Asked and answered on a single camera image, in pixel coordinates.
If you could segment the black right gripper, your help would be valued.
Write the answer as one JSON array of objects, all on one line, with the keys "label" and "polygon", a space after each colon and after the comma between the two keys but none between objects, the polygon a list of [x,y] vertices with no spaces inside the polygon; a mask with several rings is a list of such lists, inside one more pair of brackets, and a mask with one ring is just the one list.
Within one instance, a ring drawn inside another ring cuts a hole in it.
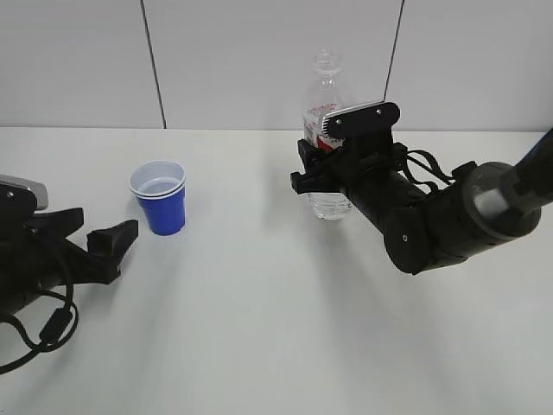
[{"label": "black right gripper", "polygon": [[348,139],[325,151],[297,141],[304,172],[290,174],[298,195],[345,194],[382,233],[385,250],[398,270],[416,275],[468,260],[471,231],[462,182],[464,163],[445,174],[427,151],[383,142]]}]

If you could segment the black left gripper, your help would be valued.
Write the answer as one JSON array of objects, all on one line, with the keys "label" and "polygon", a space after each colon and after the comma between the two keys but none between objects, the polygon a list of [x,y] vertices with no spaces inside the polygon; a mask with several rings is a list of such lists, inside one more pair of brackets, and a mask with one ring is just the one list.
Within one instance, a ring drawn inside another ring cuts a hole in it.
[{"label": "black left gripper", "polygon": [[138,221],[126,220],[90,232],[86,250],[60,237],[83,225],[84,209],[74,207],[33,214],[25,222],[29,229],[49,233],[1,235],[2,322],[11,320],[44,291],[65,284],[67,278],[75,284],[109,285],[121,275],[124,256],[138,237]]}]

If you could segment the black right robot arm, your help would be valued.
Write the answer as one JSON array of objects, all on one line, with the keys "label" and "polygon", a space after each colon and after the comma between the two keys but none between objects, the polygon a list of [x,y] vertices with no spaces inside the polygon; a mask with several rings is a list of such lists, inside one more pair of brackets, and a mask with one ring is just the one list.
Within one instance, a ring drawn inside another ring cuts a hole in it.
[{"label": "black right robot arm", "polygon": [[290,176],[299,195],[343,194],[383,235],[398,270],[460,264],[473,255],[531,233],[552,202],[552,134],[547,132],[516,164],[464,163],[444,174],[427,151],[424,168],[445,188],[410,172],[415,151],[389,132],[348,139],[326,152],[298,143],[305,171]]}]

